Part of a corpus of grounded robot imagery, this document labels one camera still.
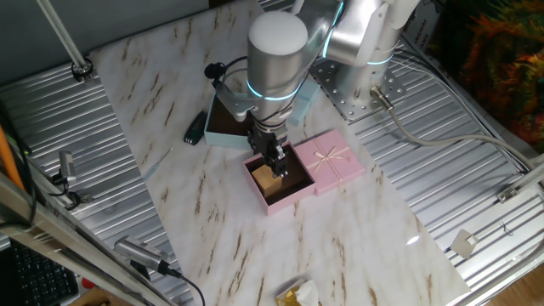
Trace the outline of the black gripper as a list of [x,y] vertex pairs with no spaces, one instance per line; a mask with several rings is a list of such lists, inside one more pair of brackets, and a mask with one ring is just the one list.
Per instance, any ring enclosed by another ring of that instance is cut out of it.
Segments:
[[253,153],[264,154],[265,165],[273,169],[274,175],[280,178],[288,174],[286,152],[281,146],[286,142],[287,134],[285,123],[271,127],[260,122],[255,123],[248,134],[248,143]]

